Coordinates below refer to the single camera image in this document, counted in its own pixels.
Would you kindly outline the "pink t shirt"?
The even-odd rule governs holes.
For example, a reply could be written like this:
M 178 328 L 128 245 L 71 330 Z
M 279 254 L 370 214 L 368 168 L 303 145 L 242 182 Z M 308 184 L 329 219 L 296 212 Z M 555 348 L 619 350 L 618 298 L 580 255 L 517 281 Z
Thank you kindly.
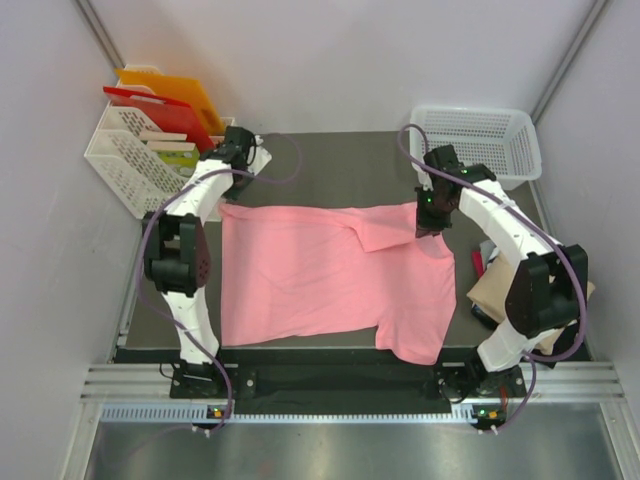
M 436 363 L 456 308 L 455 259 L 416 237 L 414 203 L 244 207 L 222 217 L 221 342 L 375 329 L 375 346 Z

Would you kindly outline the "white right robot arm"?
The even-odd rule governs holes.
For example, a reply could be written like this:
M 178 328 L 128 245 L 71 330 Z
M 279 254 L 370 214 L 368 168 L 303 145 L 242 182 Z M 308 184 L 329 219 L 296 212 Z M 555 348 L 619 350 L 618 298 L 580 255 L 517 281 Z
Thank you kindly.
M 458 210 L 514 269 L 503 321 L 465 362 L 469 388 L 487 396 L 537 343 L 583 316 L 588 256 L 582 247 L 564 246 L 538 228 L 486 166 L 464 165 L 453 146 L 429 151 L 420 167 L 430 184 L 416 190 L 417 237 L 440 234 Z

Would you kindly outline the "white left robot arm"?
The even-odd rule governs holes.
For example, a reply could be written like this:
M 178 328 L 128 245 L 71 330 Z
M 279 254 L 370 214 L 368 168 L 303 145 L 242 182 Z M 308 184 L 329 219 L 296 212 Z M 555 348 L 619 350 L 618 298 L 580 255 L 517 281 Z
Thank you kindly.
M 224 390 L 227 374 L 214 364 L 219 341 L 206 303 L 211 258 L 204 224 L 242 180 L 257 150 L 253 133 L 228 127 L 222 143 L 201 156 L 185 186 L 143 219 L 143 273 L 169 308 L 168 318 L 179 336 L 180 360 L 196 366 L 192 384 L 209 397 Z

